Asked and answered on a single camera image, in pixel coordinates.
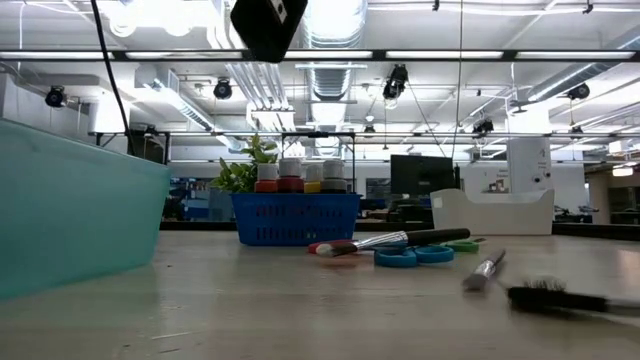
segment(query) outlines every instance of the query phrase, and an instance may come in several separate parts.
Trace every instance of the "green plant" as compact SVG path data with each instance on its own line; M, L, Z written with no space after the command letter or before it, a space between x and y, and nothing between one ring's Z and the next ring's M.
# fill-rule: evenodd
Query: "green plant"
M257 134L247 141L247 145L242 152L251 157L251 163L227 165L224 159L220 158L222 170L220 176L211 182L212 186L234 193L252 192L253 185L258 180L258 164L274 164L278 161L277 154L267 154L267 151L276 148L276 144L260 141Z

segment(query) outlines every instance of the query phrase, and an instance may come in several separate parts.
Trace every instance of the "white tabletop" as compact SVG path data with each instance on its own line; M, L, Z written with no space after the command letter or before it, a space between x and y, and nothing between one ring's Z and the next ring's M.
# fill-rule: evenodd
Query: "white tabletop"
M460 282L507 249L501 280L640 299L640 243L489 238L480 255L413 269L321 259L233 232L162 232L153 266L0 303L0 359L638 359L640 321L509 309Z

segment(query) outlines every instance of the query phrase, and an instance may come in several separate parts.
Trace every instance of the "blue plastic basket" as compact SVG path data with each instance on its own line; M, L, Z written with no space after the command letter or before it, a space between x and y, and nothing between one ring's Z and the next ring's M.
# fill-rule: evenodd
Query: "blue plastic basket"
M306 246L351 239L357 194L232 194L240 242L254 246Z

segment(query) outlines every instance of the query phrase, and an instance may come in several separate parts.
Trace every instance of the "paintbrush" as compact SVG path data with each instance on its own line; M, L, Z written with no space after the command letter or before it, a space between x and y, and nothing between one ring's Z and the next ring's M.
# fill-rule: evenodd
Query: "paintbrush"
M509 287L507 296L514 308L529 312L581 310L640 316L640 301L570 293L565 291L564 284L554 279L530 281L524 286Z
M504 259L507 251L500 249L489 255L476 269L462 281L462 286L467 291L483 291L487 281L496 272L496 269Z
M367 250L377 246L425 246L451 240L466 239L470 236L469 229L398 231L390 234L374 236L364 240L345 243L325 243L316 248L316 254L324 257L335 257Z

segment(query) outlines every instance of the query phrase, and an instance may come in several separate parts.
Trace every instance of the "green scissor handle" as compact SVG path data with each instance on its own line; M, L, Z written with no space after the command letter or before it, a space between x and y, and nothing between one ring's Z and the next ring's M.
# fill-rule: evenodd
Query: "green scissor handle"
M457 241L444 243L442 245L452 248L453 251L455 252L466 252L466 253L475 254L480 249L480 245L478 245L478 243L484 240L485 240L484 238L475 239L473 241L457 240Z

